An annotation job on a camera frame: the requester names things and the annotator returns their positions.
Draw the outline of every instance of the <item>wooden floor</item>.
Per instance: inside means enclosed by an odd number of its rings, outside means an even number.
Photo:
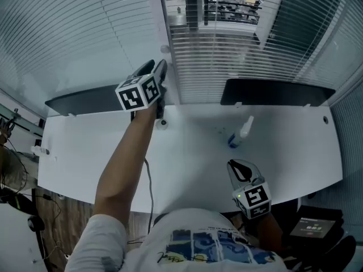
[[[43,194],[51,196],[59,204],[61,208],[59,216],[57,216],[59,213],[57,205],[53,201],[42,198]],[[42,232],[45,255],[48,256],[54,250],[49,258],[45,260],[45,264],[49,272],[64,271],[67,263],[65,254],[71,255],[89,218],[92,216],[93,205],[67,197],[60,199],[57,194],[41,188],[36,189],[36,195],[36,207],[45,224],[45,230]],[[131,212],[129,225],[126,228],[128,241],[143,241],[143,238],[147,235],[149,216],[150,214],[147,213]],[[239,227],[242,220],[239,216],[235,216],[233,223],[236,227]],[[141,243],[128,244],[128,250],[137,248],[140,245]]]

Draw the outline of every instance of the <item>sleeve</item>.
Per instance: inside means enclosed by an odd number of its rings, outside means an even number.
[[[75,246],[65,272],[119,271],[126,242],[126,229],[120,221],[109,215],[94,215]]]

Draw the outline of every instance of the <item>white t-shirt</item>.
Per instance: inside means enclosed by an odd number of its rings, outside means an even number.
[[[221,214],[183,209],[164,216],[138,249],[126,251],[123,224],[94,215],[66,266],[66,272],[287,271],[282,259],[248,245]]]

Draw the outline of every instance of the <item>graphic print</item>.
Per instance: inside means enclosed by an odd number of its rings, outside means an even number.
[[[246,239],[235,232],[221,230],[176,230],[165,250],[158,253],[159,264],[183,261],[214,263],[230,260],[240,263],[266,264],[275,262],[275,254],[247,244]]]

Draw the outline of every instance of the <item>spray bottle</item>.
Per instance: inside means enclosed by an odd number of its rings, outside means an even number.
[[[243,124],[242,128],[238,128],[232,136],[228,139],[228,145],[231,148],[237,148],[242,141],[248,136],[250,133],[252,122],[254,121],[254,117],[250,116],[246,123]]]
[[[30,150],[39,157],[49,156],[50,152],[48,149],[40,147],[40,146],[31,146]]]

